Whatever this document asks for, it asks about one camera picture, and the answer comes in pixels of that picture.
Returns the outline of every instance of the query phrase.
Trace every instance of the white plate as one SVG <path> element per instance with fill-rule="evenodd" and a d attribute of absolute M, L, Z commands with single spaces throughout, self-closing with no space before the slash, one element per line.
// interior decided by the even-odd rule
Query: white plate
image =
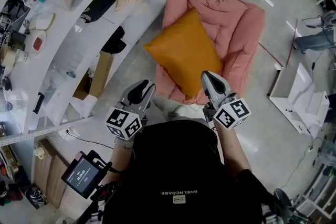
<path fill-rule="evenodd" d="M 39 50 L 36 50 L 36 49 L 34 48 L 34 43 L 35 43 L 35 40 L 36 40 L 38 37 L 42 40 L 42 44 L 41 44 L 41 46 L 40 46 L 40 49 L 39 49 Z M 40 32 L 38 32 L 38 34 L 36 35 L 36 37 L 35 37 L 35 39 L 34 39 L 34 42 L 33 42 L 32 53 L 33 53 L 33 56 L 34 56 L 34 57 L 39 56 L 39 54 L 41 53 L 41 51 L 43 51 L 44 44 L 46 43 L 46 39 L 47 39 L 47 34 L 46 34 L 46 32 L 44 32 L 44 31 L 42 31 L 42 30 L 41 30 Z"/>

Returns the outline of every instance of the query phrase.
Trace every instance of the small display screen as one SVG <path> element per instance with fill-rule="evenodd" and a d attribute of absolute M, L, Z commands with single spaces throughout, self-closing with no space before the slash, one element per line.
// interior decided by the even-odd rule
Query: small display screen
<path fill-rule="evenodd" d="M 83 193 L 98 173 L 97 168 L 82 158 L 67 178 L 67 182 L 78 192 Z"/>

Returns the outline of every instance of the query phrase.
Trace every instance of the person's arm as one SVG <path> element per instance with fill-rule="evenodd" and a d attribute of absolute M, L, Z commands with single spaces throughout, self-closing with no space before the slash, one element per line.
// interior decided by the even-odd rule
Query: person's arm
<path fill-rule="evenodd" d="M 130 164 L 132 151 L 133 149 L 131 148 L 126 148 L 116 144 L 109 160 L 112 162 L 112 168 L 120 172 L 125 171 Z M 121 178 L 122 174 L 107 172 L 107 175 L 104 177 L 101 183 L 105 185 L 110 182 L 119 182 L 121 181 Z"/>
<path fill-rule="evenodd" d="M 224 163 L 232 176 L 236 177 L 242 170 L 252 171 L 234 130 L 226 130 L 214 120 L 221 142 Z"/>

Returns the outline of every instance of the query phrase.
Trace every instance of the white box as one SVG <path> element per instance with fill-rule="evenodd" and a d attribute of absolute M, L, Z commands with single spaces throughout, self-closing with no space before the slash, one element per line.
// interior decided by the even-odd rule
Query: white box
<path fill-rule="evenodd" d="M 251 110 L 248 108 L 247 103 L 244 98 L 240 98 L 223 104 L 214 118 L 225 129 L 231 130 L 241 125 L 250 115 Z"/>
<path fill-rule="evenodd" d="M 111 107 L 105 118 L 107 129 L 122 139 L 129 140 L 142 124 L 138 114 Z"/>

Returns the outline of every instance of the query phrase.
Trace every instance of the wall outlet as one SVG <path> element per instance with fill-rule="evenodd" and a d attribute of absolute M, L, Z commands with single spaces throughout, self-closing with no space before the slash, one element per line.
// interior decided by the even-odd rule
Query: wall outlet
<path fill-rule="evenodd" d="M 58 131 L 58 134 L 66 141 L 69 141 L 69 140 L 73 140 L 73 139 L 76 139 L 76 137 L 79 137 L 79 134 L 76 132 L 76 130 L 74 128 L 72 128 L 71 126 L 70 127 L 67 127 L 66 129 L 63 129 L 63 130 L 60 130 Z"/>

